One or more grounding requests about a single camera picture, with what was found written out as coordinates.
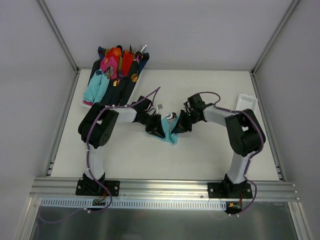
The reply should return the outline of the wooden handled spoon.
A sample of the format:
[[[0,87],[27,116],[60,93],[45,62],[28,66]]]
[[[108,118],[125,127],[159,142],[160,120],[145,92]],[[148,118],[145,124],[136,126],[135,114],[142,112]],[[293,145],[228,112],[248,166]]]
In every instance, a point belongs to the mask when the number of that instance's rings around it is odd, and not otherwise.
[[[171,112],[166,115],[166,120],[169,124],[169,127],[168,127],[169,131],[173,129],[173,123],[175,122],[176,118],[177,118],[177,114],[175,112]]]

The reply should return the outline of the light blue paper napkin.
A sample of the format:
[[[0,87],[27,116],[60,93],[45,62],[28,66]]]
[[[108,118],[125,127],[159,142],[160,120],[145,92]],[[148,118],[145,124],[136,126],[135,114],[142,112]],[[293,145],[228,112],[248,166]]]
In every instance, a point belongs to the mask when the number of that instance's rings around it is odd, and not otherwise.
[[[166,117],[161,119],[162,130],[165,133],[165,138],[161,138],[159,136],[151,135],[151,137],[156,138],[162,142],[166,142],[172,145],[176,145],[178,143],[178,135],[170,132],[170,123],[168,122]]]

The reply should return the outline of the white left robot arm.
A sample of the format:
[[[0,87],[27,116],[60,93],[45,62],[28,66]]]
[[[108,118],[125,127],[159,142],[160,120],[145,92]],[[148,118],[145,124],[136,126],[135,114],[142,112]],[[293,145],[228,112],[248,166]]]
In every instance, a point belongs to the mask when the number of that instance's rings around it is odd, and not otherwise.
[[[166,137],[160,114],[150,114],[149,99],[131,105],[106,106],[94,103],[78,127],[78,133],[86,147],[86,170],[82,179],[93,195],[104,191],[105,170],[103,167],[104,145],[109,141],[116,123],[140,123],[145,131],[155,137]]]

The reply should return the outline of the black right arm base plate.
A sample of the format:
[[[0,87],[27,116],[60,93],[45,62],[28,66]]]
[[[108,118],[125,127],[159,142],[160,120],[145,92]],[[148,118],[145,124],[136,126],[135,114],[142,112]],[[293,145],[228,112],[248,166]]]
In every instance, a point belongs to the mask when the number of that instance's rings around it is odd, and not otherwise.
[[[253,198],[253,191],[248,182],[231,184],[225,181],[207,183],[207,193],[210,199],[240,199]]]

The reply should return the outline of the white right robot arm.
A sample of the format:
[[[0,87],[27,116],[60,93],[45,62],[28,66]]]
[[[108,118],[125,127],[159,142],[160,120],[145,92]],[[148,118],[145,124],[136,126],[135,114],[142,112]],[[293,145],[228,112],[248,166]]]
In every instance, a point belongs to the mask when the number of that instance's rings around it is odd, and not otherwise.
[[[226,127],[233,157],[223,180],[223,190],[228,197],[235,198],[248,182],[250,162],[262,151],[266,136],[252,109],[230,110],[214,104],[181,110],[171,133],[191,132],[192,126],[201,121]]]

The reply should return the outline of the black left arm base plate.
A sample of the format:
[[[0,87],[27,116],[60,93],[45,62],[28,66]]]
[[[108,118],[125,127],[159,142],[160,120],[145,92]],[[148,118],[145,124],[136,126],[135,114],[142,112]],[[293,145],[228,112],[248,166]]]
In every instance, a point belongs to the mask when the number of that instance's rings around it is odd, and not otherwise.
[[[88,179],[84,181],[79,179],[77,182],[75,195],[76,196],[95,196],[101,197],[106,191],[103,187],[97,184],[94,180]],[[120,191],[120,181],[118,180],[105,180],[103,185],[108,189],[112,197],[118,197]]]

